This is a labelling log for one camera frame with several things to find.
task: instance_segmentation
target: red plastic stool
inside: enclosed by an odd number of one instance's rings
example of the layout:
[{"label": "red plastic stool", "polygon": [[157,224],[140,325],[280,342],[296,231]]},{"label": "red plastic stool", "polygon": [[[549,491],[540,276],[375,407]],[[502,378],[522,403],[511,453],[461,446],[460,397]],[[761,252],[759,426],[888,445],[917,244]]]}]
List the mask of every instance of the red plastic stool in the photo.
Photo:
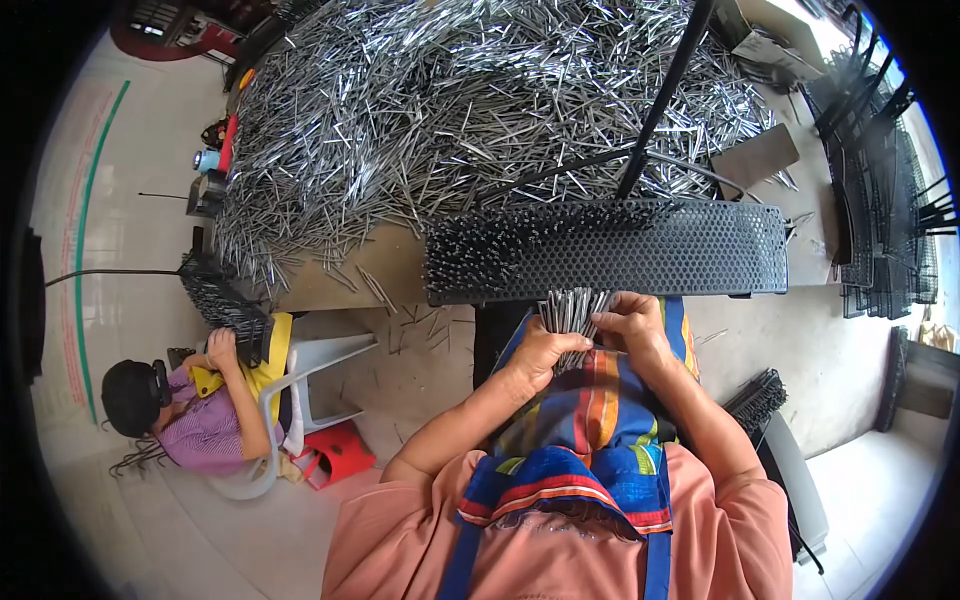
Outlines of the red plastic stool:
[{"label": "red plastic stool", "polygon": [[303,452],[291,459],[314,490],[373,466],[376,457],[352,420],[314,431],[303,438]]}]

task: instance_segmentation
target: orange shirt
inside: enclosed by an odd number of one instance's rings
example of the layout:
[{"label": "orange shirt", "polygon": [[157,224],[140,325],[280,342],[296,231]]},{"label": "orange shirt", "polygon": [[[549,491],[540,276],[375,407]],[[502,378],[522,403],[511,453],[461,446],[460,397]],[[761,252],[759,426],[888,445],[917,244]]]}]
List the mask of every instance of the orange shirt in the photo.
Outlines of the orange shirt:
[{"label": "orange shirt", "polygon": [[[786,496],[766,479],[715,490],[707,468],[665,444],[673,508],[670,598],[790,598]],[[459,527],[456,506],[483,452],[450,461],[430,497],[403,482],[377,484],[343,503],[324,573],[326,600],[434,598]],[[639,598],[646,544],[598,523],[527,513],[484,530],[471,599]]]}]

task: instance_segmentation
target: purple shirt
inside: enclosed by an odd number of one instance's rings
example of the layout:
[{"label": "purple shirt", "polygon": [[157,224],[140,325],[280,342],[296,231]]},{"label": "purple shirt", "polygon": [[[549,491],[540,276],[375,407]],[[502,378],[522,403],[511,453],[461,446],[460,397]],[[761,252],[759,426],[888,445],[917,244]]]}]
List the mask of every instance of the purple shirt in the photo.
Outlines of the purple shirt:
[{"label": "purple shirt", "polygon": [[[190,402],[198,397],[197,388],[184,367],[170,373],[167,382],[175,403]],[[274,433],[277,442],[282,442],[283,429],[279,423]],[[167,425],[160,432],[159,441],[175,463],[205,475],[228,475],[246,463],[240,450],[240,421],[226,384],[198,399]]]}]

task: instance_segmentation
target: yellow apron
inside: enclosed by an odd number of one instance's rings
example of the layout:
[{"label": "yellow apron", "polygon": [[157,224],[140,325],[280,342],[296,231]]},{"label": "yellow apron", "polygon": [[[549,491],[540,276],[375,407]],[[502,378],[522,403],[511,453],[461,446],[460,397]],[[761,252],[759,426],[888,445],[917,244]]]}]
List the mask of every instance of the yellow apron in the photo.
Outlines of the yellow apron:
[{"label": "yellow apron", "polygon": [[[256,369],[250,369],[247,365],[240,363],[240,370],[243,372],[247,385],[253,394],[253,399],[260,398],[260,391],[264,387],[277,381],[283,376],[283,371],[287,366],[287,350],[290,349],[290,328],[293,324],[293,317],[290,313],[275,313],[271,315],[274,318],[274,330],[270,336],[270,355],[268,360],[261,360]],[[224,385],[224,378],[218,371],[208,371],[203,367],[191,367],[188,374],[190,380],[197,386],[197,394],[200,397],[207,397],[216,392]],[[273,416],[272,425],[276,425],[277,417],[280,414],[280,394],[275,394],[271,398],[271,414]]]}]

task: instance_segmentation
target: colorful striped apron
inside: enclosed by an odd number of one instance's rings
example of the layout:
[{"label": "colorful striped apron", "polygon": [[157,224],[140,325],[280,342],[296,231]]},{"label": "colorful striped apron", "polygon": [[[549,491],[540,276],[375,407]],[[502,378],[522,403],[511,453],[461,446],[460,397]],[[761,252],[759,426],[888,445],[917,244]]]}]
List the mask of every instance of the colorful striped apron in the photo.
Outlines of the colorful striped apron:
[{"label": "colorful striped apron", "polygon": [[[660,299],[660,311],[671,349],[698,376],[683,300]],[[531,316],[516,329],[495,372],[519,345]],[[582,369],[555,377],[493,441],[493,455],[477,464],[458,507],[461,530],[437,597],[468,597],[485,527],[505,516],[563,506],[600,516],[624,543],[646,540],[643,597],[666,600],[670,481],[659,420],[646,408],[651,404],[659,405],[627,355],[615,350],[591,350]]]}]

